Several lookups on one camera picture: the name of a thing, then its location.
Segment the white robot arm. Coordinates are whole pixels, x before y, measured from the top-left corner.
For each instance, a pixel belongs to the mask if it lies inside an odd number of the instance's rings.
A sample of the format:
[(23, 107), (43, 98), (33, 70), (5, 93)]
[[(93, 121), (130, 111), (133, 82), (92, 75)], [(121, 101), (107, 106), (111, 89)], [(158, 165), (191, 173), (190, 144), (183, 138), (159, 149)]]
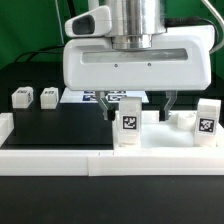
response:
[(106, 120), (115, 118), (108, 91), (164, 91), (169, 111), (179, 91), (211, 83), (214, 28), (200, 18), (167, 18), (165, 0), (94, 2), (65, 31), (71, 40), (63, 53), (64, 83), (94, 91)]

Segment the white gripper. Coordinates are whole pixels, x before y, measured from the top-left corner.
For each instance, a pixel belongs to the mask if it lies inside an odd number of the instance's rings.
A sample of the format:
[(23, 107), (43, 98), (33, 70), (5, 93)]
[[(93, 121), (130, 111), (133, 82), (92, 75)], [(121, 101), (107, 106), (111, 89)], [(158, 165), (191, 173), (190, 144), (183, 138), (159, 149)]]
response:
[(115, 120), (115, 107), (104, 91), (167, 91), (159, 108), (159, 120), (167, 121), (177, 91), (210, 85), (213, 44), (210, 25), (169, 28), (147, 50), (114, 50), (108, 38), (73, 39), (64, 48), (64, 83), (73, 91), (96, 91), (107, 121)]

